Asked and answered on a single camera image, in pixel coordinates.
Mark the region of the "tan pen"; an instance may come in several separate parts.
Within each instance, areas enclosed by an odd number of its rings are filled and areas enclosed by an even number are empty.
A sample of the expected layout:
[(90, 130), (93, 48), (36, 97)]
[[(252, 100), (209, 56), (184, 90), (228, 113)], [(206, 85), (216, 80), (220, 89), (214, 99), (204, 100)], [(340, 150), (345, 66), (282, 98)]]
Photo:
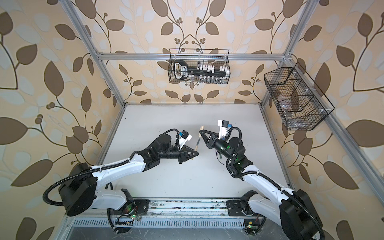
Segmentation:
[(200, 140), (201, 140), (201, 134), (199, 134), (199, 137), (198, 137), (198, 140), (197, 140), (197, 143), (196, 143), (196, 146), (195, 146), (195, 151), (196, 151), (196, 152), (197, 152), (197, 150), (198, 150)]

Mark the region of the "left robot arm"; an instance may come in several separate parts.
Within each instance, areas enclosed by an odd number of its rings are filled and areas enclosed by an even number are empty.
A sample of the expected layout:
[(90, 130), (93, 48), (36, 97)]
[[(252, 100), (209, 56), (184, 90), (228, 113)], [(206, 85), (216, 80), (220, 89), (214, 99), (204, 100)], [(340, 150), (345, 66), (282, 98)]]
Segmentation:
[(77, 216), (88, 209), (112, 209), (124, 212), (133, 206), (134, 200), (126, 189), (108, 190), (107, 184), (123, 177), (143, 173), (160, 164), (162, 159), (176, 159), (182, 164), (196, 156), (198, 152), (186, 143), (192, 139), (187, 131), (176, 132), (172, 143), (170, 131), (160, 134), (141, 151), (135, 151), (125, 160), (110, 164), (89, 167), (79, 164), (70, 175), (43, 193), (43, 201), (52, 206), (63, 206), (69, 217)]

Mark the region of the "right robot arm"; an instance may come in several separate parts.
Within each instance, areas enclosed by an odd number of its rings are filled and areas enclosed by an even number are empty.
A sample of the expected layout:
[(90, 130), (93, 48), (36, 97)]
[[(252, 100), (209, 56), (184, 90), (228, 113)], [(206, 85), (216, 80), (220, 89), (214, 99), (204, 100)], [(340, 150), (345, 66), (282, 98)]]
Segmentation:
[(326, 238), (319, 214), (303, 190), (294, 191), (265, 175), (246, 155), (242, 131), (238, 127), (227, 130), (223, 137), (208, 130), (199, 131), (208, 149), (214, 149), (227, 158), (229, 174), (254, 188), (243, 196), (245, 215), (261, 214), (279, 225), (290, 240)]

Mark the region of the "black tool with sockets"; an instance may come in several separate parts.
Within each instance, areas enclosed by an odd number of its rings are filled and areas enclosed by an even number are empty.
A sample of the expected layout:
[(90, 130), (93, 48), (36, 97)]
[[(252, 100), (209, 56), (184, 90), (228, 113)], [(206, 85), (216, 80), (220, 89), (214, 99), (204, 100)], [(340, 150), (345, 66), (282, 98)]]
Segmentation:
[(172, 65), (172, 72), (177, 80), (194, 79), (202, 80), (209, 79), (229, 79), (231, 72), (226, 66), (216, 67), (214, 65), (204, 65), (197, 63), (196, 67), (188, 65), (183, 60), (176, 60)]

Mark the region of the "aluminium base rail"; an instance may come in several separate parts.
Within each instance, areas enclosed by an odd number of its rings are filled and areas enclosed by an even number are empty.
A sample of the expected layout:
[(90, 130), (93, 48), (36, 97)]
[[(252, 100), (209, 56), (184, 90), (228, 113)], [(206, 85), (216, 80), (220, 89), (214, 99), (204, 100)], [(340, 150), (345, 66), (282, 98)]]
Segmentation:
[(120, 234), (132, 229), (239, 229), (256, 231), (266, 217), (230, 217), (226, 207), (229, 199), (167, 199), (152, 198), (145, 215), (108, 215), (106, 210), (88, 210), (76, 217), (65, 217), (64, 228), (115, 227)]

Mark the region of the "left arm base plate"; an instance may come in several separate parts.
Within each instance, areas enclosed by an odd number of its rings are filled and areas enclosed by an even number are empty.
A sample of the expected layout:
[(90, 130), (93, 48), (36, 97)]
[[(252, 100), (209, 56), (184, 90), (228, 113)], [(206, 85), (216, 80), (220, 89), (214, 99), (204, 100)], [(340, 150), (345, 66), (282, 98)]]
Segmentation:
[(148, 199), (130, 200), (119, 210), (112, 210), (112, 215), (145, 215), (149, 210), (149, 203)]

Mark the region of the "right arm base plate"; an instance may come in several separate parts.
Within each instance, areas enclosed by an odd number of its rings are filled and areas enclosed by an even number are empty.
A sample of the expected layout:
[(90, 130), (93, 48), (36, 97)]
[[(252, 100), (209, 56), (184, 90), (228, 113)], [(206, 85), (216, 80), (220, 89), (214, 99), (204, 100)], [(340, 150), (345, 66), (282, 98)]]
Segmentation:
[(257, 200), (250, 200), (249, 202), (241, 200), (226, 201), (226, 207), (230, 217), (265, 217), (263, 213), (266, 213), (266, 209), (264, 209), (266, 206), (263, 201)]

